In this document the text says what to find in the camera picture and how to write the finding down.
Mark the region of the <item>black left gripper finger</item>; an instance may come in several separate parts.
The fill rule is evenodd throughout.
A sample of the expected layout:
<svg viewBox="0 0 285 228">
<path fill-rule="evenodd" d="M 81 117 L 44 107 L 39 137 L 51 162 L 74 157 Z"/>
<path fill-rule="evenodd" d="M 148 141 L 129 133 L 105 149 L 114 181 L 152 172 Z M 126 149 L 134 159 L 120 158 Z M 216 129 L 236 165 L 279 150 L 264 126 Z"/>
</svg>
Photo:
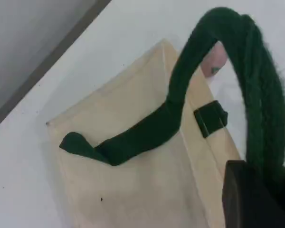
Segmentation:
<svg viewBox="0 0 285 228">
<path fill-rule="evenodd" d="M 273 194 L 245 161 L 227 161 L 223 210 L 227 228 L 285 228 L 285 177 Z"/>
</svg>

